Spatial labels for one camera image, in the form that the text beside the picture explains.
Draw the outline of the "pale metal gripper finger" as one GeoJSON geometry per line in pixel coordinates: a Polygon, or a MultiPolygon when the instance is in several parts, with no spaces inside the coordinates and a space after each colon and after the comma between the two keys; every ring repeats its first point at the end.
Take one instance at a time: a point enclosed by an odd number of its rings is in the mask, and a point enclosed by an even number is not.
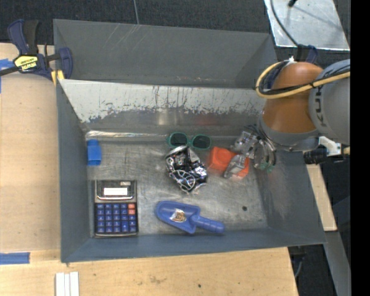
{"type": "Polygon", "coordinates": [[[230,160],[228,167],[226,168],[223,176],[225,178],[240,177],[243,178],[247,175],[247,168],[245,166],[246,156],[243,154],[237,154],[230,160]]]}
{"type": "Polygon", "coordinates": [[[240,136],[234,141],[231,150],[238,154],[248,154],[255,143],[255,135],[248,131],[241,132],[240,136]]]}

